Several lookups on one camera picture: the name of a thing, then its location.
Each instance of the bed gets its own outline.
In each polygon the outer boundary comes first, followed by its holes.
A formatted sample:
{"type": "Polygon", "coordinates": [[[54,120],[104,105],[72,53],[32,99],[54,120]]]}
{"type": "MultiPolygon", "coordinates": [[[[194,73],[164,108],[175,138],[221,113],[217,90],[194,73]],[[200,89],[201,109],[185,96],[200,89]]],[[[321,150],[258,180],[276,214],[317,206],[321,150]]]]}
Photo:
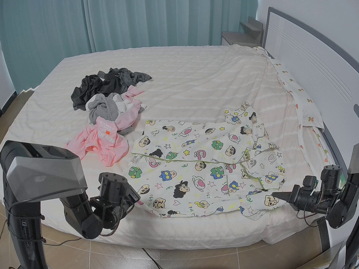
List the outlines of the bed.
{"type": "MultiPolygon", "coordinates": [[[[275,40],[277,36],[268,36],[267,40],[275,40]]],[[[274,55],[274,48],[271,45],[268,48],[274,55]]],[[[280,57],[278,53],[279,50],[272,57],[280,57]]],[[[313,174],[319,178],[323,165],[335,163],[338,157],[330,154],[333,144],[317,141],[317,128],[298,130],[294,99],[279,82],[272,64],[275,62],[256,49],[239,45],[122,49],[66,58],[30,97],[0,148],[6,140],[64,147],[89,123],[87,112],[73,110],[70,95],[74,87],[85,75],[110,67],[127,67],[153,77],[153,81],[137,85],[144,90],[138,99],[147,108],[134,123],[135,131],[126,136],[130,148],[148,119],[223,122],[224,108],[236,109],[243,101],[249,101],[259,110],[270,138],[281,147],[288,173],[281,189],[291,191],[294,184],[302,184],[305,175],[313,174]],[[328,155],[318,143],[329,149],[328,155]]],[[[98,194],[100,172],[122,174],[132,157],[128,153],[120,162],[107,168],[95,154],[88,153],[82,160],[89,187],[87,194],[98,194]]],[[[44,201],[41,207],[46,217],[43,224],[78,235],[65,221],[59,200],[44,201]]],[[[305,227],[289,204],[267,211],[255,221],[242,216],[239,211],[206,217],[159,218],[135,208],[121,221],[114,235],[96,240],[159,249],[226,248],[247,246],[262,239],[273,244],[305,227]]]]}

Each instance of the nightstand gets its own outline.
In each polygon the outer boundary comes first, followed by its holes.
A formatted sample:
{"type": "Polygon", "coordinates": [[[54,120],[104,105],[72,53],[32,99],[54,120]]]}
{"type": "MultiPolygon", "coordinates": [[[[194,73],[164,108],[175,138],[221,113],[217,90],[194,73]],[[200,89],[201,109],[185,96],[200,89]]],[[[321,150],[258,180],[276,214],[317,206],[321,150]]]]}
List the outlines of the nightstand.
{"type": "Polygon", "coordinates": [[[240,24],[247,29],[247,33],[223,31],[222,45],[260,46],[263,24],[253,17],[248,17],[248,22],[240,22],[240,24]]]}

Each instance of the tile floor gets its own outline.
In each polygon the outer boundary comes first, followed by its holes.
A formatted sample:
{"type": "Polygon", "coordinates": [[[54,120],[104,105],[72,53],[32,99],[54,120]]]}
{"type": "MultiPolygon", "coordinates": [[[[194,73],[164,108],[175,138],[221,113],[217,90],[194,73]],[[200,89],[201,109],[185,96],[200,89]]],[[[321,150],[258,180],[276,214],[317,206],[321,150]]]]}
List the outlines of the tile floor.
{"type": "MultiPolygon", "coordinates": [[[[32,92],[23,92],[0,117],[0,142],[9,126],[29,99],[32,92]]],[[[5,222],[5,209],[0,204],[0,226],[5,222]]],[[[42,227],[48,243],[58,244],[76,239],[71,234],[42,227]]],[[[44,246],[45,256],[51,269],[156,269],[157,266],[140,248],[112,245],[81,239],[59,247],[44,246]]],[[[322,253],[317,228],[306,228],[273,245],[264,241],[240,248],[203,250],[147,249],[163,269],[294,269],[322,253]]],[[[19,265],[9,231],[5,227],[0,240],[0,269],[19,265]]]]}

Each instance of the green cartoon character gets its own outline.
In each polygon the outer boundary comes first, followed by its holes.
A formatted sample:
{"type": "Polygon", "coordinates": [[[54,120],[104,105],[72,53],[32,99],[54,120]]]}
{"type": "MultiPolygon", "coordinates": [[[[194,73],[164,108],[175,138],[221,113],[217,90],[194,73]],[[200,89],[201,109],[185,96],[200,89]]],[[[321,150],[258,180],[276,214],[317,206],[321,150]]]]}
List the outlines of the green cartoon character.
{"type": "Polygon", "coordinates": [[[220,179],[224,175],[224,170],[221,166],[215,167],[211,169],[211,176],[213,176],[214,179],[220,179]]]}
{"type": "Polygon", "coordinates": [[[177,152],[172,152],[170,151],[167,155],[166,155],[166,159],[168,160],[172,160],[175,159],[177,157],[178,153],[177,152]]]}
{"type": "Polygon", "coordinates": [[[223,143],[220,142],[220,141],[213,141],[213,142],[212,142],[212,147],[213,147],[215,150],[221,150],[222,147],[223,147],[223,143]]]}
{"type": "Polygon", "coordinates": [[[142,170],[140,170],[139,167],[131,167],[130,168],[130,171],[128,172],[128,175],[131,177],[131,178],[140,178],[141,177],[141,174],[142,174],[142,170]]]}

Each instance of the curtain fold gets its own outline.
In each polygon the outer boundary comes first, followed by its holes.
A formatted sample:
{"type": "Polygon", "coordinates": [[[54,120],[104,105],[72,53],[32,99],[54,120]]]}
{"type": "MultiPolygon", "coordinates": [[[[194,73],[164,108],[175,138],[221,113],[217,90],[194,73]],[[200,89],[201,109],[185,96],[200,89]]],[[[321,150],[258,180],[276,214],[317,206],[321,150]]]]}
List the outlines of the curtain fold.
{"type": "Polygon", "coordinates": [[[220,45],[257,0],[0,0],[0,40],[16,90],[65,57],[151,46],[220,45]]]}

